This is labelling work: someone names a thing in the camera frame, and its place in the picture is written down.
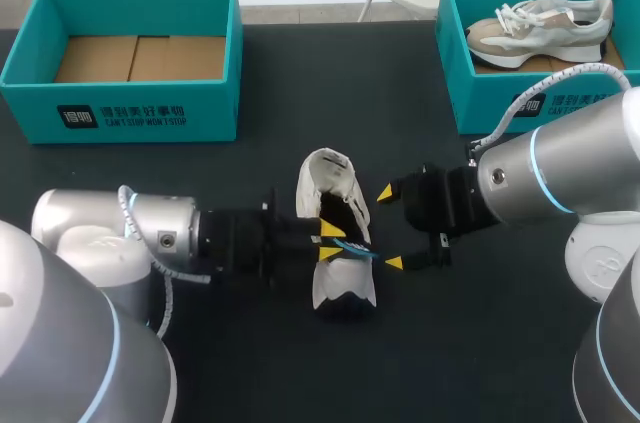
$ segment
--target chair leg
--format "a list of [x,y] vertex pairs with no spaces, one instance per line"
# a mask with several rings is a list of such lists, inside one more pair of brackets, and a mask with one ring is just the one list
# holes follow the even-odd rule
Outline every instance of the chair leg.
[[367,16],[367,11],[369,11],[369,7],[371,6],[371,2],[373,0],[367,0],[364,4],[364,8],[362,8],[362,13],[360,13],[360,17],[358,18],[358,23],[361,23],[364,20],[364,17]]

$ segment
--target shoelace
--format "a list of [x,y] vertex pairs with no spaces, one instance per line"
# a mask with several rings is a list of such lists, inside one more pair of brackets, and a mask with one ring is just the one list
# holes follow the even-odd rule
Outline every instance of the shoelace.
[[513,36],[513,32],[518,30],[520,25],[524,25],[525,28],[529,28],[529,26],[544,26],[544,23],[539,21],[535,14],[529,13],[521,8],[530,2],[531,0],[521,1],[513,7],[504,4],[501,9],[496,9],[498,22],[505,33]]

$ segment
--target dark tabletop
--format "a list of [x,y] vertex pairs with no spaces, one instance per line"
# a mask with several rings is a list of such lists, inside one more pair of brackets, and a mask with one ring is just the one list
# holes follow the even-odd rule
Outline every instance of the dark tabletop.
[[[0,65],[14,37],[0,32]],[[0,218],[28,231],[45,190],[123,183],[205,207],[255,207],[275,186],[293,215],[300,164],[323,146],[352,159],[383,252],[424,241],[375,198],[424,161],[464,163],[433,23],[245,27],[231,144],[30,147],[0,104]],[[178,284],[174,421],[578,423],[571,367],[597,307],[565,270],[574,224],[469,235],[443,270],[376,267],[378,309],[355,324],[313,314],[311,273],[276,290]]]

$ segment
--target white sneaker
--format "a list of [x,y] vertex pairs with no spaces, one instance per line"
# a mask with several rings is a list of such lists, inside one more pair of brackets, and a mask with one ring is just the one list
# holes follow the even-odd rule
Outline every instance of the white sneaker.
[[[311,153],[300,168],[296,191],[299,218],[318,218],[346,233],[351,243],[371,243],[369,210],[355,170],[346,156],[323,148]],[[313,308],[323,313],[354,316],[376,306],[371,258],[335,258],[316,263]]]
[[588,63],[604,56],[613,1],[523,1],[502,5],[496,16],[466,31],[475,59],[500,68],[518,68],[534,55]]

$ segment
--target shoe upper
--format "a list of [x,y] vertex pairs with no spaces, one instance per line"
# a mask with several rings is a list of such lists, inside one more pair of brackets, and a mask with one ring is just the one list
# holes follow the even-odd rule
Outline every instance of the shoe upper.
[[496,10],[468,28],[470,49],[519,56],[543,47],[593,46],[613,24],[612,0],[534,0]]
[[[327,205],[337,208],[327,212]],[[337,151],[323,148],[305,159],[298,178],[296,213],[300,218],[322,216],[345,231],[348,238],[371,242],[367,228],[369,211],[356,180],[355,169],[349,158]],[[355,295],[355,300],[361,304],[376,306],[371,259],[334,258],[331,261],[319,261],[313,275],[314,309],[321,305],[337,306],[341,302],[348,303],[349,311],[358,308],[354,298],[349,295]],[[340,306],[338,312],[342,310],[343,305]]]

